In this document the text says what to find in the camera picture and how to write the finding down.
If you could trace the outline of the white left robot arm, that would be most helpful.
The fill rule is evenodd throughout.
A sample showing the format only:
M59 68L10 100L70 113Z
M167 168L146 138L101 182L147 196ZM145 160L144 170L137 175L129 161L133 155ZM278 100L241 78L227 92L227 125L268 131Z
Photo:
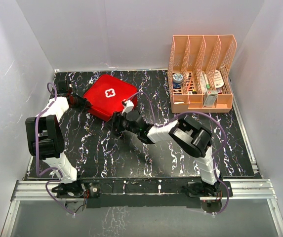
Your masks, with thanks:
M37 177L53 171L60 184L52 191L58 195L80 197L85 192L85 184L81 182L78 171L69 162L64 153L65 141L59 121L69 109L86 113L91 103L73 92L70 80L66 79L47 90L52 98L46 107L36 116L25 121L28 149L36 159Z

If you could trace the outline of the red black medicine case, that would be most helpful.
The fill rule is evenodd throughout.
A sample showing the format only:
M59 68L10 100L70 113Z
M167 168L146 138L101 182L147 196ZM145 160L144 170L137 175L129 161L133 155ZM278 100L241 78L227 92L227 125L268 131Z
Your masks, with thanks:
M83 98L91 103L87 110L103 121L109 121L114 112L122 112L122 101L137 92L136 86L110 75L102 75L86 91Z

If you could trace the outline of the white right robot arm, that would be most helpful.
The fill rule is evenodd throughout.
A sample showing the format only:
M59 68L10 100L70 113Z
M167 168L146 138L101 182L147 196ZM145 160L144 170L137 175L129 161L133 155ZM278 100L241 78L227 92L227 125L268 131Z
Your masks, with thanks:
M211 131L187 112L178 114L166 124L147 123L131 104L131 101L126 101L122 112L113 113L111 122L115 132L132 132L144 144L175 141L184 152L195 159L201 175L201 192L212 197L218 195L222 178L212 155Z

